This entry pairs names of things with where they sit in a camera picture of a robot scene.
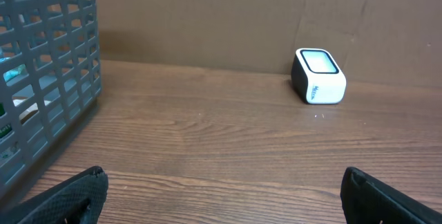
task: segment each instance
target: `blue-gray basket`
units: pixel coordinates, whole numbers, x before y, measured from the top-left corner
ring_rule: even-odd
[[[41,173],[55,143],[72,139],[67,133],[96,106],[96,16],[95,0],[0,0],[0,199]],[[21,119],[30,108],[37,111]]]

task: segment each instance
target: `small white box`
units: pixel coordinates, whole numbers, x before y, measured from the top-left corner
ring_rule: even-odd
[[[337,104],[347,81],[332,55],[319,48],[300,48],[291,68],[291,83],[309,104]]]

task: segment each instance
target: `light blue screen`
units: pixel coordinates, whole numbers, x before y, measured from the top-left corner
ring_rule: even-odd
[[[316,73],[336,73],[336,67],[333,65],[327,53],[316,50],[304,50],[301,55],[309,65],[311,71]]]

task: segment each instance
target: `wooden tabletop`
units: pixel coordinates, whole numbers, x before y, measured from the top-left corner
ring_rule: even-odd
[[[354,166],[442,212],[442,88],[349,82],[321,106],[288,75],[103,61],[102,81],[28,198],[100,165],[100,223],[344,223]]]

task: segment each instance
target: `beige wall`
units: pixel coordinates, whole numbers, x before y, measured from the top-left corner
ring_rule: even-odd
[[[442,0],[97,0],[102,59],[288,73],[325,48],[351,80],[442,86]]]

